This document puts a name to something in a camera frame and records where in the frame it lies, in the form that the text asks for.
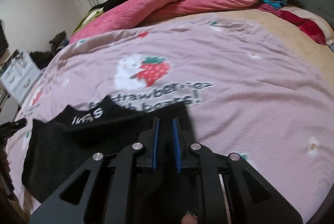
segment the pink bedsheet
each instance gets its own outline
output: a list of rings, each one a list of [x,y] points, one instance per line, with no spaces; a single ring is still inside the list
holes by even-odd
[[[148,73],[149,57],[161,62]],[[32,119],[50,121],[68,104],[88,110],[106,95],[147,112],[184,101],[196,141],[243,155],[304,223],[333,185],[334,94],[321,74],[261,25],[207,14],[112,31],[56,55],[20,111],[27,127],[6,146],[24,211],[40,205],[21,182]]]
[[[142,21],[153,22],[166,18],[218,10],[238,9],[258,0],[129,0],[106,12],[75,33],[70,43],[119,29],[136,27]]]

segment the strawberry print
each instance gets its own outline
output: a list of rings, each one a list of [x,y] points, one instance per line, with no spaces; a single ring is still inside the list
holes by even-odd
[[[138,38],[145,38],[145,37],[147,37],[147,35],[148,35],[148,31],[141,32],[141,33],[138,34]]]
[[[39,98],[40,98],[41,95],[42,95],[42,92],[43,92],[43,91],[39,91],[39,92],[37,93],[36,97],[32,100],[32,105],[33,105],[33,106],[38,102]]]
[[[165,76],[170,70],[169,64],[164,60],[161,63],[143,63],[140,68],[144,70],[137,74],[137,78],[139,80],[145,79],[146,87],[153,86],[156,80]]]
[[[157,56],[153,56],[153,57],[145,57],[145,60],[142,62],[142,64],[149,64],[149,63],[156,63],[156,64],[160,64],[162,62],[164,62],[166,60],[165,57],[159,58]]]

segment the bed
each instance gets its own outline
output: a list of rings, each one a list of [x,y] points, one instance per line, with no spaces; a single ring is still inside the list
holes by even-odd
[[[330,5],[334,1],[325,1],[329,5],[326,8],[312,0],[295,0],[295,4],[304,5],[333,26],[334,7]],[[245,40],[249,35],[251,41]],[[168,46],[152,43],[163,43],[163,39],[169,39],[168,43],[175,47],[173,52]],[[177,47],[170,39],[182,39],[188,44]],[[196,48],[200,49],[203,42],[207,57],[199,59]],[[101,61],[108,57],[114,69],[107,72],[103,63],[101,67],[94,64],[93,53],[99,53]],[[217,54],[224,62],[218,60]],[[138,89],[158,95],[166,85],[175,83],[187,90],[177,97],[190,103],[197,140],[216,153],[242,154],[298,210],[304,223],[320,223],[334,204],[330,192],[334,183],[334,139],[330,135],[334,53],[328,46],[316,44],[295,25],[254,8],[202,13],[78,41],[62,55],[63,60],[47,71],[22,106],[17,119],[27,117],[27,128],[17,132],[6,147],[14,193],[25,213],[32,213],[40,205],[21,182],[32,118],[49,121],[67,104],[88,110],[90,102],[101,101],[107,94],[118,101],[119,91],[123,90],[132,91],[134,98],[139,93],[133,91]],[[161,61],[165,72],[151,85],[147,77],[124,81],[140,72],[122,70],[124,62],[136,64],[146,59],[145,55],[151,55],[153,60],[164,59]],[[78,63],[85,70],[76,76],[68,75],[66,67]],[[93,76],[97,71],[100,76]],[[91,84],[82,87],[87,78]],[[141,107],[144,111],[170,101],[166,94],[165,98],[158,96],[136,105],[129,100],[129,93],[127,101],[124,92],[121,97],[120,105]],[[221,112],[222,105],[228,111]],[[212,127],[208,129],[205,121],[210,119]]]

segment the fingertip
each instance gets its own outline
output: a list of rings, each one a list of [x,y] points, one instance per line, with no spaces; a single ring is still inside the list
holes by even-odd
[[[187,214],[182,218],[181,224],[197,224],[197,219]]]

